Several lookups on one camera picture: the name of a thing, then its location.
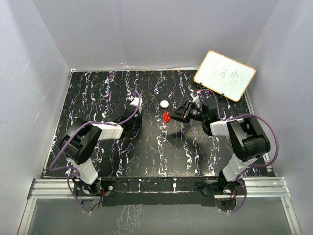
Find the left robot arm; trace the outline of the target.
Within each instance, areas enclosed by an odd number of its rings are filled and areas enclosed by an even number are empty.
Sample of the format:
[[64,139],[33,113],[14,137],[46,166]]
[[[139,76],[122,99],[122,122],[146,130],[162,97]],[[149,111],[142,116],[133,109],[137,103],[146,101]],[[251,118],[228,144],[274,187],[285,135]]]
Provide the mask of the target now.
[[71,140],[63,153],[69,158],[79,176],[73,177],[75,185],[89,195],[100,192],[101,183],[91,155],[99,141],[119,140],[128,138],[142,124],[141,108],[128,105],[124,114],[113,122],[106,124],[88,124],[84,126]]

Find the white earbud charging case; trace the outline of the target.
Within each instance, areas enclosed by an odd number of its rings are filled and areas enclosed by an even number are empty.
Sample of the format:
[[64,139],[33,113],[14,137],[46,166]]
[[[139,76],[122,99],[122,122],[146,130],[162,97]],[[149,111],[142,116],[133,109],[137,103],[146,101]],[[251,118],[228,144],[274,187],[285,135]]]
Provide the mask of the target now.
[[169,102],[167,100],[162,100],[160,102],[160,107],[163,108],[163,109],[166,109],[169,107]]

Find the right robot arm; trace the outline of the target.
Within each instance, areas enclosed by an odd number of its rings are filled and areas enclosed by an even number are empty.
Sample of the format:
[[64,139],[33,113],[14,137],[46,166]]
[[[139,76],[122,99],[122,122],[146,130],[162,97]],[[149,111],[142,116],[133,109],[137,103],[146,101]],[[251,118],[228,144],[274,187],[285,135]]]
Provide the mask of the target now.
[[234,120],[221,120],[217,106],[203,104],[198,108],[191,101],[186,101],[176,110],[164,113],[163,119],[165,122],[173,119],[182,123],[191,120],[199,121],[208,136],[230,138],[233,150],[231,159],[220,171],[217,181],[196,183],[196,187],[202,192],[210,190],[230,194],[243,182],[243,171],[271,149],[270,142],[257,118],[247,116]]

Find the red ball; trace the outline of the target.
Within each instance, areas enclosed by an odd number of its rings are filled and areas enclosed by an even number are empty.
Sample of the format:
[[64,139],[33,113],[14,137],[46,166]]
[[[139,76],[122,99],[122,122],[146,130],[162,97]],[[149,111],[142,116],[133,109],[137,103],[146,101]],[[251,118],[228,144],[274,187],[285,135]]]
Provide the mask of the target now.
[[170,112],[166,112],[163,114],[163,120],[165,123],[168,123],[171,120],[171,117],[169,116]]

